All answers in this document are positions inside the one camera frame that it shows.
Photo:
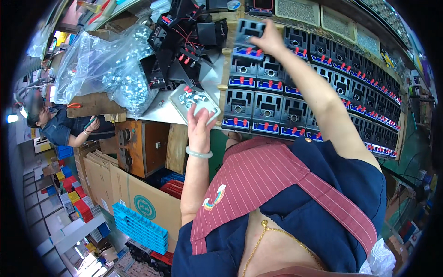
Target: cardboard box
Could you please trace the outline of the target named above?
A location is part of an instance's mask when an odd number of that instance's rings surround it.
[[[96,141],[85,141],[80,147],[74,148],[74,159],[80,184],[82,185],[83,191],[92,199],[94,205],[97,204],[97,201],[95,200],[93,192],[88,185],[88,181],[86,179],[85,162],[83,159],[86,157],[86,154],[98,149],[99,147],[100,144]]]
[[[168,231],[168,251],[174,252],[182,226],[180,200],[111,165],[114,203],[130,208]]]
[[[89,159],[83,159],[86,167],[86,176],[95,201],[110,214],[114,215],[113,190],[109,168],[99,165]]]

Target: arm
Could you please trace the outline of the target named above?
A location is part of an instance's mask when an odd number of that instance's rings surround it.
[[[193,104],[188,111],[188,137],[189,148],[199,153],[208,153],[210,149],[209,132],[214,127],[216,120],[206,125],[212,114],[203,108],[194,116],[196,105]],[[180,200],[182,212],[182,226],[192,221],[199,207],[203,204],[206,191],[209,187],[208,159],[197,158],[189,155],[185,184]]]
[[[263,36],[251,42],[274,56],[288,71],[317,119],[322,137],[330,140],[337,153],[347,159],[365,161],[381,171],[375,157],[366,149],[340,97],[330,84],[283,44],[281,34],[266,20]]]
[[[96,118],[94,120],[94,122],[91,123],[91,125],[89,125],[86,128],[86,130],[81,132],[78,136],[69,135],[68,146],[79,147],[83,142],[85,142],[88,139],[88,137],[92,133],[92,131],[97,130],[99,127],[100,127],[100,121],[98,120],[98,118]]]

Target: rainbow embroidery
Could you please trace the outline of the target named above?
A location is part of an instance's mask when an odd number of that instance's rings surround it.
[[[208,198],[205,199],[205,201],[203,201],[203,205],[202,205],[203,208],[205,208],[205,210],[207,210],[207,211],[212,210],[212,208],[214,208],[214,206],[218,202],[220,202],[222,200],[223,196],[225,195],[225,188],[226,188],[226,185],[219,186],[218,190],[217,190],[218,195],[215,198],[214,203],[213,204],[209,204],[208,203],[209,202],[209,197],[208,197]]]

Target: plastic bag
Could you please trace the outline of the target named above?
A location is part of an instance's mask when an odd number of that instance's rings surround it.
[[[157,0],[151,4],[151,20],[157,22],[161,14],[168,12],[171,9],[171,1]]]
[[[135,117],[139,117],[144,112],[142,108],[150,105],[146,101],[157,94],[156,90],[149,89],[146,77],[139,68],[139,60],[153,54],[148,44],[150,33],[151,30],[141,24],[132,25],[121,34],[107,31],[102,35],[107,40],[85,31],[80,33],[60,65],[55,80],[55,103],[67,104],[76,95],[104,91]]]
[[[48,43],[49,35],[51,34],[51,26],[47,25],[43,29],[38,30],[34,37],[32,37],[26,54],[31,57],[40,58],[43,60],[44,51]]]
[[[395,267],[394,254],[385,245],[383,239],[379,239],[371,250],[371,254],[366,259],[371,268],[372,274],[380,277],[391,277]]]

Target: woman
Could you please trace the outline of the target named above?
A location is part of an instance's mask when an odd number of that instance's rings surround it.
[[[385,216],[385,178],[330,85],[283,44],[270,20],[251,42],[297,84],[325,142],[290,146],[230,133],[209,185],[207,110],[189,121],[182,228],[173,276],[328,276],[358,272]]]
[[[79,147],[87,140],[115,136],[115,126],[105,121],[104,116],[99,116],[86,127],[95,116],[68,118],[65,105],[45,106],[38,90],[28,93],[24,107],[28,113],[27,125],[39,128],[40,133],[56,146]]]

